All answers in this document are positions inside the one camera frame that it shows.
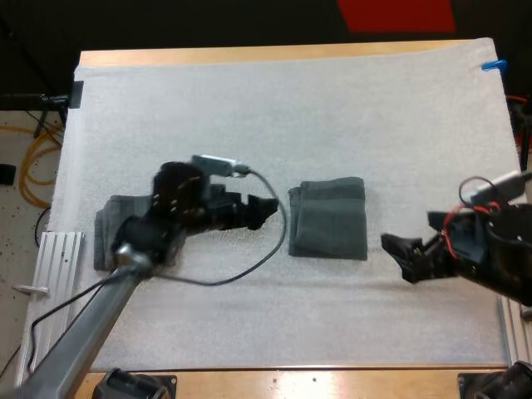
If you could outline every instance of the gray metal pole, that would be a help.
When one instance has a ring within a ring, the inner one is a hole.
[[[115,274],[126,275],[102,286],[33,374],[14,392],[1,395],[0,399],[74,397],[128,299],[144,279],[145,272],[152,268],[143,254],[131,251],[125,255],[124,260],[129,263],[119,267]]]

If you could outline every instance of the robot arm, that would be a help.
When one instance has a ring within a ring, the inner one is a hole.
[[[28,379],[14,392],[0,397],[74,397],[135,288],[171,265],[188,235],[212,229],[259,229],[277,211],[279,202],[250,195],[244,204],[240,194],[210,184],[210,175],[228,175],[227,171],[234,168],[242,174],[250,172],[244,165],[218,158],[211,161],[195,157],[191,163],[162,165],[154,178],[150,209],[141,218],[126,220],[116,235],[116,269],[111,277]],[[131,376],[125,387],[131,390],[137,383]],[[144,398],[165,397],[160,387],[155,387],[150,396],[140,390]]]
[[[524,172],[479,190],[464,213],[429,212],[437,233],[426,244],[383,234],[382,248],[410,283],[461,276],[530,306],[532,205],[496,202],[522,195],[529,178]]]

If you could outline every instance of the floor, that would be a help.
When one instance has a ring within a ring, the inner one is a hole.
[[[36,117],[40,112],[32,112]],[[47,121],[60,124],[57,114],[51,113]],[[0,111],[0,126],[19,126],[34,130],[37,121],[25,111]],[[32,135],[0,131],[0,163],[15,165],[17,174],[13,186],[0,186],[0,370],[17,349],[21,341],[26,317],[28,297],[12,289],[15,284],[30,284],[33,280],[38,248],[34,239],[34,226],[42,209],[27,203],[18,191],[20,164]],[[40,158],[30,173],[40,180],[51,179],[57,172],[59,152],[52,152]],[[52,200],[53,185],[31,190],[42,200]],[[47,217],[40,223],[40,231],[46,229]],[[0,390],[12,387],[16,359],[0,379]]]

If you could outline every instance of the wooden table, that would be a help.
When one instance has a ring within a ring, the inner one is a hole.
[[[275,61],[418,52],[461,41],[381,42],[310,46],[181,48],[83,52],[80,65],[127,67],[214,62]],[[305,370],[176,372],[178,398],[413,398],[456,399],[460,372],[493,372],[496,367],[310,367]],[[103,374],[89,374],[76,398],[91,397]]]

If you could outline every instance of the gray towel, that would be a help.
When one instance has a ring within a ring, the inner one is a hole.
[[[151,197],[112,195],[94,219],[94,269],[114,270],[111,244],[121,224],[130,216],[142,216],[150,208]]]
[[[362,179],[304,181],[288,193],[290,255],[367,259],[366,197]]]

